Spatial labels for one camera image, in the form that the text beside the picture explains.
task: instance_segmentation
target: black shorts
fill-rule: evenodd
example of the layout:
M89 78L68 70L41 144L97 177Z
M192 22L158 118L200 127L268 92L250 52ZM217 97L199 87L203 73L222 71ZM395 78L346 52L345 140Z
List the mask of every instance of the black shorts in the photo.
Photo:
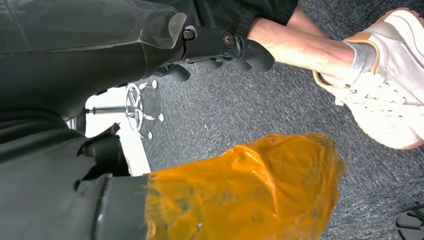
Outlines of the black shorts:
M187 24L225 29L247 37L252 21L265 18L286 25L298 0L150 0L188 15Z

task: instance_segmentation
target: screw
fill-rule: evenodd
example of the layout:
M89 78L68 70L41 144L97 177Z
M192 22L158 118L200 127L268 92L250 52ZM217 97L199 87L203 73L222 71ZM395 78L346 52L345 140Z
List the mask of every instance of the screw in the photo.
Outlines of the screw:
M191 40L195 38L195 34L191 30L185 30L182 32L182 36L185 40Z
M229 33L229 32L224 33L223 40L224 40L224 45L227 48L230 49L230 48L234 47L235 39L234 39L234 37L231 33Z

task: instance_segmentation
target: white sneaker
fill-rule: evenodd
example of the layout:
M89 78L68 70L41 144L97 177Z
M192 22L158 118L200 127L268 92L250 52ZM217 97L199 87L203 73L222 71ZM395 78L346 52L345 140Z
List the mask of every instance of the white sneaker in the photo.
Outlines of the white sneaker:
M353 82L321 80L318 85L346 104L359 127L394 149L424 144L424 19L405 8L388 12L346 42L372 45L377 58L371 72Z

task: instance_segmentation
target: orange plastic bag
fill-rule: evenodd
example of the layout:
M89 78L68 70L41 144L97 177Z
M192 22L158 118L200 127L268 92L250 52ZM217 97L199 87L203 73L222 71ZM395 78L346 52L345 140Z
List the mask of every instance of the orange plastic bag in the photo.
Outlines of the orange plastic bag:
M273 134L152 173L147 239L318 239L339 199L343 169L325 135Z

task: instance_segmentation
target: carpet floor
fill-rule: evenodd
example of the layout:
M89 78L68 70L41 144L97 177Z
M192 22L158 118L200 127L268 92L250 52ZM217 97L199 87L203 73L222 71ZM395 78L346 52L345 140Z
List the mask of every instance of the carpet floor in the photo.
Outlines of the carpet floor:
M422 0L301 0L300 5L336 40L398 7L424 15ZM165 117L147 125L153 139L143 141L152 171L213 157L270 133L318 132L334 139L350 164L321 239L400 239L395 216L424 204L424 147L399 151L371 140L349 109L336 106L315 84L311 71L283 64L266 73L230 64L216 71L200 64L187 68L192 76L187 82L147 80L157 80L158 88L146 91L146 112Z

